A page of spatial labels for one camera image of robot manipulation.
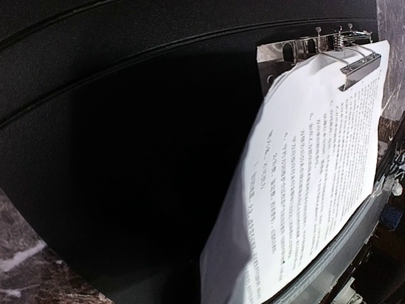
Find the blue file folder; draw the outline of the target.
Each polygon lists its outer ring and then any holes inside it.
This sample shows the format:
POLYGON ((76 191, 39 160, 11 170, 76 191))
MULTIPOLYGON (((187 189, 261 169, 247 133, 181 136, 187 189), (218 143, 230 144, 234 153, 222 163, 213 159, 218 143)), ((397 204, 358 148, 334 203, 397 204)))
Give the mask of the blue file folder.
POLYGON ((2 1, 1 189, 114 302, 198 303, 257 46, 347 23, 376 2, 2 1))

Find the stapled text document stack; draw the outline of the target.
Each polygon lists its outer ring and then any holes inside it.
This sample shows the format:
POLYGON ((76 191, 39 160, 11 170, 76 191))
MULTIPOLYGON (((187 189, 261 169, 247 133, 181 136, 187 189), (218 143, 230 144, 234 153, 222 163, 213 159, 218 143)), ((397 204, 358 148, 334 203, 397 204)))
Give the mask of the stapled text document stack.
POLYGON ((371 194, 390 45, 318 54, 279 76, 200 256, 202 303, 263 303, 371 194))

